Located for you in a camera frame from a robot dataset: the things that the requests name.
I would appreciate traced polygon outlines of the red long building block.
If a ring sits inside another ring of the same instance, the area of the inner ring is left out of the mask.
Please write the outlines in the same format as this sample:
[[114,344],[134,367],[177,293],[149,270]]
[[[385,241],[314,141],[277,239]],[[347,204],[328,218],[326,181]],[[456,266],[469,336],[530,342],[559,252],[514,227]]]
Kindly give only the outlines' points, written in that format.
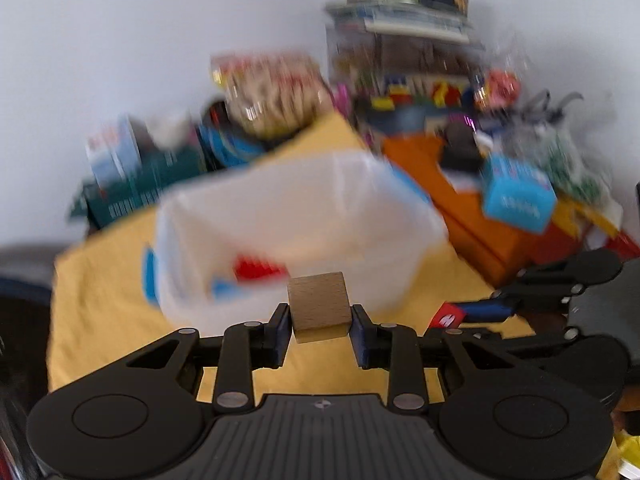
[[233,263],[233,273],[239,282],[257,282],[288,276],[288,269],[267,260],[239,255]]

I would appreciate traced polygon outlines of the wooden cube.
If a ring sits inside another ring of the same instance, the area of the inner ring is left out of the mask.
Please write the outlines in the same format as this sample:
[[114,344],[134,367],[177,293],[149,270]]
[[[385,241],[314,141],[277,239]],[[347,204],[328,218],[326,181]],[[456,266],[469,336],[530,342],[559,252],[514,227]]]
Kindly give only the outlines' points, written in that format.
[[293,332],[300,344],[348,335],[352,310],[341,272],[301,276],[288,282]]

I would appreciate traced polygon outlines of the red small cube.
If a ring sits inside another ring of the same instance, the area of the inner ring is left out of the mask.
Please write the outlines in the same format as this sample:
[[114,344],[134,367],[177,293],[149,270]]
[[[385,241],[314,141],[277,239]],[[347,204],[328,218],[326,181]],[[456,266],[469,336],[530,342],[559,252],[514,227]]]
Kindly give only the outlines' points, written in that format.
[[439,330],[449,330],[450,328],[458,328],[466,314],[457,304],[444,302],[431,318],[429,328],[438,328]]

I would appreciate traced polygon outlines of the orange box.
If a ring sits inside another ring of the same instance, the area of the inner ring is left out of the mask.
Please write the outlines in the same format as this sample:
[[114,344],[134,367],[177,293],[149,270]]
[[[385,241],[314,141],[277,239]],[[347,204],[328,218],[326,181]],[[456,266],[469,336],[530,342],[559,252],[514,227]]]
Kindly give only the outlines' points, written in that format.
[[459,193],[445,178],[438,164],[441,150],[437,136],[383,143],[383,154],[431,196],[444,217],[451,245],[487,283],[501,286],[526,266],[552,263],[580,251],[580,241],[555,223],[537,235],[485,218],[480,193]]

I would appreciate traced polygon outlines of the translucent plastic storage bin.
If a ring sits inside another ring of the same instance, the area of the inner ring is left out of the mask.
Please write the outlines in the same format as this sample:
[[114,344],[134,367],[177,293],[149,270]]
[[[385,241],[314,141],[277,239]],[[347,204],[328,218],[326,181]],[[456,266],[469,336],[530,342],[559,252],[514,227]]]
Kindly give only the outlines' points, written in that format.
[[401,303],[447,237],[408,174],[367,151],[233,168],[163,195],[142,289],[172,324],[204,336],[263,321],[288,298],[285,278],[242,283],[242,259],[292,278],[341,273],[349,299],[376,311]]

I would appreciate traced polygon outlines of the blue cardboard box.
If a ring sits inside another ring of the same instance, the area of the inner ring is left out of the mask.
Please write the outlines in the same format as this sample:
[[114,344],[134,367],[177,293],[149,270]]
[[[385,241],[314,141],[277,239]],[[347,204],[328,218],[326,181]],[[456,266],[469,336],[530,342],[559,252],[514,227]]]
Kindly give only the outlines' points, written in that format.
[[544,172],[528,162],[492,154],[480,175],[487,218],[533,234],[547,229],[558,199]]

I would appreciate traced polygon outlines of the dark green box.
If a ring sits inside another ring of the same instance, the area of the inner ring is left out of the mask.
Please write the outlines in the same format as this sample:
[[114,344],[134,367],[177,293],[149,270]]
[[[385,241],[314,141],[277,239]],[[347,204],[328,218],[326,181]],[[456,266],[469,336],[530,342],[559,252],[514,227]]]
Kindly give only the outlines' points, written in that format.
[[68,220],[85,219],[93,229],[102,230],[154,205],[165,188],[207,173],[206,158],[197,146],[188,145],[178,152],[157,152],[125,180],[112,182],[105,188],[91,180],[84,182],[70,206]]

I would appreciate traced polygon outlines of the bag of wooden pieces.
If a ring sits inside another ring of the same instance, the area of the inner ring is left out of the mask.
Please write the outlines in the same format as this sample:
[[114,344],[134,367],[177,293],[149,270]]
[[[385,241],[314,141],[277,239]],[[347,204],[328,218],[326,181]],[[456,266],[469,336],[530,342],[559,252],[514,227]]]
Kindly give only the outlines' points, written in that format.
[[221,55],[210,67],[230,119],[257,139],[285,138],[334,111],[331,89],[306,53]]

